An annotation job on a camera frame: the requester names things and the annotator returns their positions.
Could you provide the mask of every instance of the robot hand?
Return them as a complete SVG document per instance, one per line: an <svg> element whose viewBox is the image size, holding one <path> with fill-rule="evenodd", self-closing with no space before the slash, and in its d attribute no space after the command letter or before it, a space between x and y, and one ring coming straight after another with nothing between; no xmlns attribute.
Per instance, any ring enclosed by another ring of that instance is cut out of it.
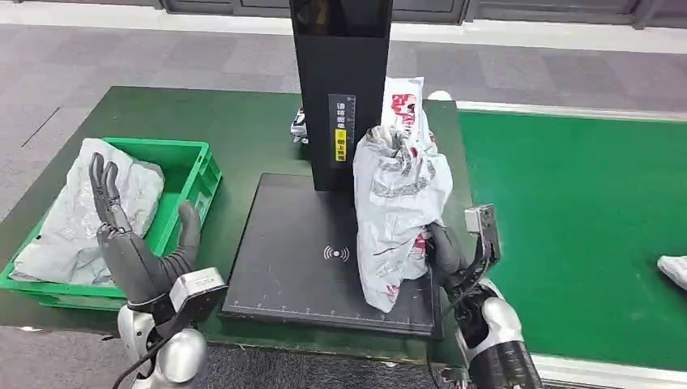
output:
<svg viewBox="0 0 687 389"><path fill-rule="evenodd" d="M200 240L198 213L188 201L181 203L179 245L170 255L159 258L131 230L115 186L117 165L109 162L103 170L103 156L95 153L89 174L96 212L102 222L97 239L105 263L126 295L129 307L150 311L149 305L169 293L179 276L194 270Z"/></svg>
<svg viewBox="0 0 687 389"><path fill-rule="evenodd" d="M188 201L179 206L178 246L164 257L154 255L134 233L115 185L117 165L95 153L89 174L96 212L96 233L105 263L127 305L117 327L133 365L120 375L139 374L134 389L188 389L206 360L207 345L199 331L188 328L205 320L224 299L227 285L214 267L194 271L200 218Z"/></svg>
<svg viewBox="0 0 687 389"><path fill-rule="evenodd" d="M496 222L491 205L465 211L467 231L477 235L475 257L468 260L450 229L436 223L430 264L446 290L459 328L455 337L470 379L479 389L541 389L522 326L486 271L499 259Z"/></svg>

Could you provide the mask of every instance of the yellow label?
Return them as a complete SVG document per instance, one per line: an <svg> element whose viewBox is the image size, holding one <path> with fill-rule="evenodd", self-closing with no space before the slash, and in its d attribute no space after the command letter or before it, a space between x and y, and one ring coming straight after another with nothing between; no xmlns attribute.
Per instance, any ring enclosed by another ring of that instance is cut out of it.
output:
<svg viewBox="0 0 687 389"><path fill-rule="evenodd" d="M334 159L337 162L346 161L346 130L334 129Z"/></svg>

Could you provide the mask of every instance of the green table mat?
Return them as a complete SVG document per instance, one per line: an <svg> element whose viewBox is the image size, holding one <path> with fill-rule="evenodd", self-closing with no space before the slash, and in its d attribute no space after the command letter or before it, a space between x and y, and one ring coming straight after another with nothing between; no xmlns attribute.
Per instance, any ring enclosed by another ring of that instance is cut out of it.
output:
<svg viewBox="0 0 687 389"><path fill-rule="evenodd" d="M489 273L534 353L687 370L687 124L459 112L472 199L494 203Z"/></svg>
<svg viewBox="0 0 687 389"><path fill-rule="evenodd" d="M198 267L216 266L228 276L261 173L310 174L310 164L292 143L288 124L301 106L297 94L201 91L115 87L109 90L88 119L0 224L0 257L8 259L64 185L67 170L86 137L134 137L200 140L210 144L224 174L203 227ZM446 219L464 232L462 209L470 204L461 136L456 130L455 105L428 101L429 122L443 151L450 157L456 190ZM113 332L114 312L54 309L24 296L0 290L0 325L48 329ZM455 322L445 320L446 341L429 350L434 361L459 365L453 340ZM423 363L425 339L372 331L261 323L211 317L201 327L212 343L285 349Z"/></svg>

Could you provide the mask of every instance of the wireless charging symbol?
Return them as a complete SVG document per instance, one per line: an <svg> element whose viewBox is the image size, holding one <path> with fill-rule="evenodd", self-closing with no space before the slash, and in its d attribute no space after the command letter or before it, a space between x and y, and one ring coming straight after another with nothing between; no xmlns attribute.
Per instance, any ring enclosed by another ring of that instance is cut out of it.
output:
<svg viewBox="0 0 687 389"><path fill-rule="evenodd" d="M326 245L324 248L324 259L338 258L346 262L348 261L348 257L350 257L350 255L351 252L348 251L348 247L344 247L342 250L334 250L331 248L331 246Z"/></svg>

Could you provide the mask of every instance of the label sticker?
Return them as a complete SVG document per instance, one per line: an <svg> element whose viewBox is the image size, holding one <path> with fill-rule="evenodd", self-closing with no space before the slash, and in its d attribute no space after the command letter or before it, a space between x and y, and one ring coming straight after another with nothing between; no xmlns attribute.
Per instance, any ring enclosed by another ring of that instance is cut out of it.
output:
<svg viewBox="0 0 687 389"><path fill-rule="evenodd" d="M355 95L329 95L332 167L349 167L356 130Z"/></svg>
<svg viewBox="0 0 687 389"><path fill-rule="evenodd" d="M334 130L334 141L336 142L334 159L337 162L346 162L346 138L346 130L340 128Z"/></svg>

